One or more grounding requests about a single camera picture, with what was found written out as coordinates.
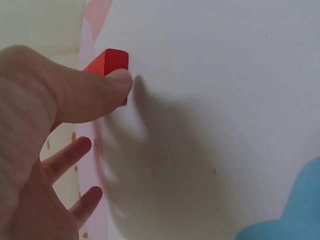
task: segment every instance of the blue cloud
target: blue cloud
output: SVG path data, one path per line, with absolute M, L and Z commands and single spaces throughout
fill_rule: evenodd
M 298 174 L 280 219 L 249 226 L 235 240 L 320 240 L 320 157 Z

